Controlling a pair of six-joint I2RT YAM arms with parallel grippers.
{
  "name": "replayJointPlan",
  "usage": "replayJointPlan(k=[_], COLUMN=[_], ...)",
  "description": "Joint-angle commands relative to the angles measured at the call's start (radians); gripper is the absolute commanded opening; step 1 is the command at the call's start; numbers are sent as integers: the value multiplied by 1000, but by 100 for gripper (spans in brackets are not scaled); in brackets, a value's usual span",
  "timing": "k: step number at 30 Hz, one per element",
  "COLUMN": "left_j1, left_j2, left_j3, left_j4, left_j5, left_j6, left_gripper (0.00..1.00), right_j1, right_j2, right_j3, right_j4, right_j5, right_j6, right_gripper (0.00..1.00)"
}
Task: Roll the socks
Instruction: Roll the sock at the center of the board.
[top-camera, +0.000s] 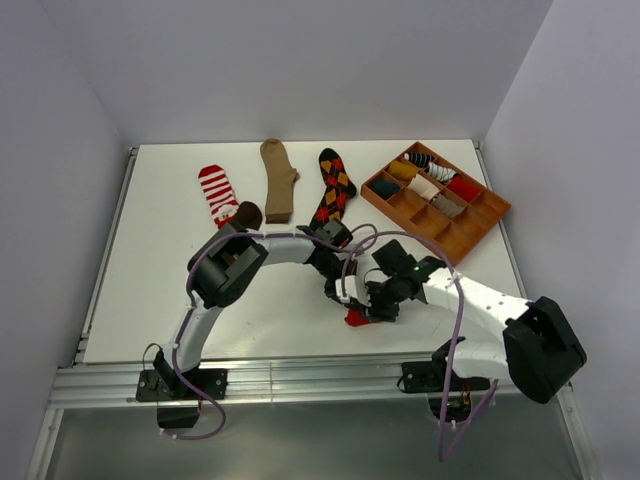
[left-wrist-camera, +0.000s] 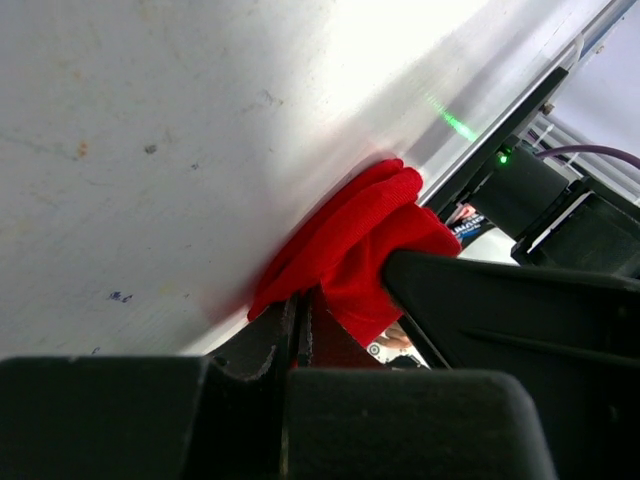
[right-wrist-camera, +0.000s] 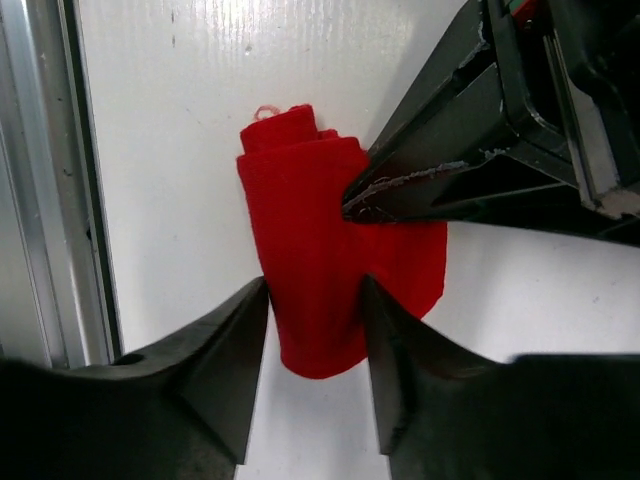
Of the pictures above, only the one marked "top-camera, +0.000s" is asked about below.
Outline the red patterned sock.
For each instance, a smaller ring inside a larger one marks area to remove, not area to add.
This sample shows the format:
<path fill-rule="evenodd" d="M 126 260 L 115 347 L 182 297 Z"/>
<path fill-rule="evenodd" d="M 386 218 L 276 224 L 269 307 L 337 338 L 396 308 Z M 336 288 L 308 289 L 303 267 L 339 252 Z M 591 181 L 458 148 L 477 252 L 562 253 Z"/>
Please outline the red patterned sock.
<path fill-rule="evenodd" d="M 345 317 L 345 323 L 356 328 L 370 324 L 370 320 L 360 310 L 350 308 Z"/>

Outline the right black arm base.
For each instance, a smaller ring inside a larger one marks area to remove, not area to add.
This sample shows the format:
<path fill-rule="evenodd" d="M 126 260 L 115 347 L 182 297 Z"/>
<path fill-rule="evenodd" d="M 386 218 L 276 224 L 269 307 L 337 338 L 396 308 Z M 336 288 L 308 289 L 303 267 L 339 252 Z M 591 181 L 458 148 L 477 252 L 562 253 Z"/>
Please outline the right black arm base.
<path fill-rule="evenodd" d="M 434 361 L 404 362 L 397 388 L 405 394 L 443 393 L 445 380 L 444 363 Z M 465 421 L 472 411 L 471 394 L 487 391 L 491 386 L 488 379 L 481 377 L 460 378 L 451 374 L 446 421 Z"/>

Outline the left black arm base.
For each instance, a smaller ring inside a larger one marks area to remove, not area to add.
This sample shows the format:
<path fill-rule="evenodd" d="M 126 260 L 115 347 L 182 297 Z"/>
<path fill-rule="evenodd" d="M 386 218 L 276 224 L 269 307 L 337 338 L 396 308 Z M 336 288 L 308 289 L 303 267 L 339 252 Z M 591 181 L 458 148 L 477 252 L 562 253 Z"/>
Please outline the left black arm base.
<path fill-rule="evenodd" d="M 196 368 L 187 372 L 185 378 L 214 400 L 225 397 L 228 380 L 226 369 Z M 158 404 L 158 426 L 180 431 L 195 426 L 204 397 L 188 388 L 172 370 L 162 376 L 153 369 L 140 373 L 135 400 Z"/>

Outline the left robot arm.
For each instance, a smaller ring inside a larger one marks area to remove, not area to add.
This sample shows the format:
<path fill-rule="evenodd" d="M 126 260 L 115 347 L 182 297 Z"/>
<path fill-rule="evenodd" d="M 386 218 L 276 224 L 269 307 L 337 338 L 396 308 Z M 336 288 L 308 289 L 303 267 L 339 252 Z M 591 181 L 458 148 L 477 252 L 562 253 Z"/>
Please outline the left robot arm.
<path fill-rule="evenodd" d="M 352 240 L 339 220 L 316 229 L 300 226 L 281 232 L 245 229 L 236 221 L 224 226 L 188 262 L 185 316 L 153 362 L 159 388 L 172 399 L 191 394 L 217 318 L 241 298 L 262 267 L 308 264 L 333 287 L 344 264 L 338 254 Z"/>

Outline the navy blue sock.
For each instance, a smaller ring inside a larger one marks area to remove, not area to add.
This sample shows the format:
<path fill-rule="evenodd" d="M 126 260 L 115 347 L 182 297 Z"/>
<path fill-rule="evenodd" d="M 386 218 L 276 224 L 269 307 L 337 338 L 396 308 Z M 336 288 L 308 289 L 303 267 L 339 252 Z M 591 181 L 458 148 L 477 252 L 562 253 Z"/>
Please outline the navy blue sock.
<path fill-rule="evenodd" d="M 388 181 L 382 177 L 374 179 L 370 183 L 369 188 L 384 200 L 388 200 L 401 190 L 401 187 L 398 184 Z"/>

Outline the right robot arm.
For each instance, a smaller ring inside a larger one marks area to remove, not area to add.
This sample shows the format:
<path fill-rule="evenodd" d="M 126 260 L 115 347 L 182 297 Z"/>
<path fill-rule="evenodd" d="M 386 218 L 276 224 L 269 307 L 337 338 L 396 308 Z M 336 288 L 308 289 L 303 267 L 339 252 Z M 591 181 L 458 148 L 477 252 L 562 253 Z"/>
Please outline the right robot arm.
<path fill-rule="evenodd" d="M 393 321 L 402 302 L 418 300 L 461 312 L 493 337 L 479 342 L 455 334 L 430 359 L 403 364 L 407 393 L 486 391 L 498 380 L 545 404 L 587 362 L 565 314 L 548 297 L 518 298 L 454 276 L 442 260 L 433 256 L 416 260 L 396 240 L 378 249 L 373 258 L 387 278 L 365 284 L 369 295 L 365 312 L 370 319 Z"/>

